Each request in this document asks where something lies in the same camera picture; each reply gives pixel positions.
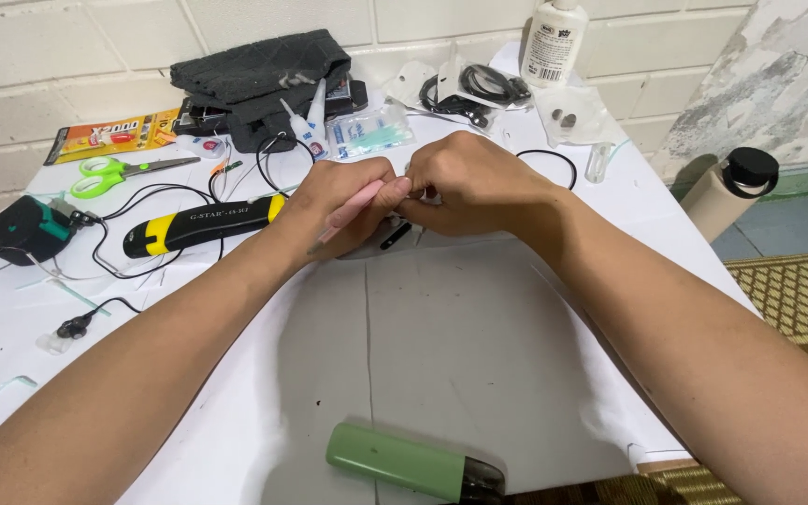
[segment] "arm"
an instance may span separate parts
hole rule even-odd
[[[427,146],[408,177],[443,196],[402,202],[417,224],[509,231],[544,258],[688,447],[744,499],[808,503],[802,350],[485,138]]]
[[[391,183],[308,257],[326,217],[376,179]],[[384,158],[320,162],[273,224],[55,376],[0,427],[0,505],[120,498],[273,294],[307,262],[359,245],[406,196],[410,181],[392,180]]]

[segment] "left hand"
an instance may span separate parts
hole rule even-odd
[[[374,180],[383,180],[386,184],[370,205],[319,252],[307,256],[306,251],[316,243],[327,216]],[[305,262],[336,258],[363,244],[382,219],[407,197],[411,186],[407,177],[396,178],[387,158],[349,164],[320,161],[310,168],[271,226],[281,230],[284,238],[295,247],[296,255],[306,256]]]

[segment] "scissors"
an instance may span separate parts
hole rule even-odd
[[[127,165],[114,158],[107,156],[96,156],[84,160],[80,164],[80,173],[85,175],[71,186],[70,194],[82,200],[94,199],[105,194],[115,184],[123,182],[128,177],[184,166],[190,163],[200,162],[201,158],[181,158],[176,160],[165,160],[161,162],[143,163],[141,165]]]

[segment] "floor tile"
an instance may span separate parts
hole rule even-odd
[[[759,203],[735,224],[765,256],[808,253],[808,197]]]
[[[762,256],[734,224],[713,241],[712,247],[722,261],[749,260]]]

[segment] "woven mat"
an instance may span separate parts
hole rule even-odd
[[[766,321],[808,353],[808,254],[726,261]],[[696,462],[597,483],[507,497],[518,505],[736,505],[743,501]]]

